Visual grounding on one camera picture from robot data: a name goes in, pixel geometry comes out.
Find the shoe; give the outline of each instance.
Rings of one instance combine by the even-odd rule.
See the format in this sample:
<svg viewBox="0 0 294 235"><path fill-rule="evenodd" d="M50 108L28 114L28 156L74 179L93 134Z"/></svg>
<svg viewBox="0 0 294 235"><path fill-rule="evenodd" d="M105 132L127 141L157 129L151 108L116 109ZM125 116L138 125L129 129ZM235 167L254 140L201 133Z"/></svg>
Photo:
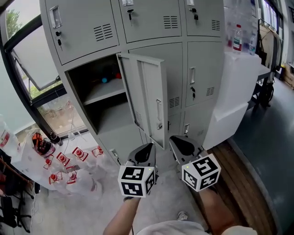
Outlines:
<svg viewBox="0 0 294 235"><path fill-rule="evenodd" d="M186 212L184 212L184 211L180 211L179 213L178 213L178 220L179 221L185 221L185 220L187 220L188 219L188 214L186 213Z"/></svg>

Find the gray floor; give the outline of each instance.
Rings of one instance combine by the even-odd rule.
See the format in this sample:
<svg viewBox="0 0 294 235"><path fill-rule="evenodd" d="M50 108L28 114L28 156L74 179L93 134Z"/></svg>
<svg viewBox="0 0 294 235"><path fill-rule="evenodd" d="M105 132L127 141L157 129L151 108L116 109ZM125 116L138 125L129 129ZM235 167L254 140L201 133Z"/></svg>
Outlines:
<svg viewBox="0 0 294 235"><path fill-rule="evenodd" d="M186 185L179 180L171 152L157 156L159 179L150 196L141 199L134 220L135 234L141 229L168 220L176 220L180 210L188 212L188 220L207 225ZM116 175L101 180L103 196L92 200L81 196L64 197L57 192L41 191L36 196L32 223L33 235L101 235L123 202ZM15 234L26 234L21 228Z"/></svg>
<svg viewBox="0 0 294 235"><path fill-rule="evenodd" d="M294 221L294 91L276 79L271 107L252 109L233 136L268 190L283 231Z"/></svg>

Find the locker shelf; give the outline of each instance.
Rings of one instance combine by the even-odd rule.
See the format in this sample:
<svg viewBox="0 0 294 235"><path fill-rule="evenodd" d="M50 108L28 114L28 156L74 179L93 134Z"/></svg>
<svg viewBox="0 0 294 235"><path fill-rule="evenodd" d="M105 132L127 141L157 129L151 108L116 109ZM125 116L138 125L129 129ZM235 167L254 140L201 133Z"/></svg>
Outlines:
<svg viewBox="0 0 294 235"><path fill-rule="evenodd" d="M124 83L122 79L112 79L109 83L97 84L86 96L83 105L106 99L108 97L124 93Z"/></svg>
<svg viewBox="0 0 294 235"><path fill-rule="evenodd" d="M84 106L97 135L134 123L126 93Z"/></svg>

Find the bottle label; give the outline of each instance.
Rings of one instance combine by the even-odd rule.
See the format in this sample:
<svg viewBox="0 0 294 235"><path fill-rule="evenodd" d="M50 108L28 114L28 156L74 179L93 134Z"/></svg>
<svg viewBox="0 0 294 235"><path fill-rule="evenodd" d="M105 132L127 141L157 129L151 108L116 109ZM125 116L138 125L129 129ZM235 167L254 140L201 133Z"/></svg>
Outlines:
<svg viewBox="0 0 294 235"><path fill-rule="evenodd" d="M0 147L3 148L10 138L10 134L5 130L3 135L0 137Z"/></svg>
<svg viewBox="0 0 294 235"><path fill-rule="evenodd" d="M242 39L241 38L234 37L233 48L235 50L241 51L241 49L242 49Z"/></svg>

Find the person's right arm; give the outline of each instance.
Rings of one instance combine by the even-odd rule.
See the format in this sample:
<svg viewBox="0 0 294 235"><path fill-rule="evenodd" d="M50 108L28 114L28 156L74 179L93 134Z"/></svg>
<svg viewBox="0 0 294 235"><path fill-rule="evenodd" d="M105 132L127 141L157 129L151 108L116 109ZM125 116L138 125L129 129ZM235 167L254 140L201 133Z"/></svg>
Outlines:
<svg viewBox="0 0 294 235"><path fill-rule="evenodd" d="M199 194L214 235L221 235L228 228L237 226L232 212L218 194L210 189L204 189Z"/></svg>

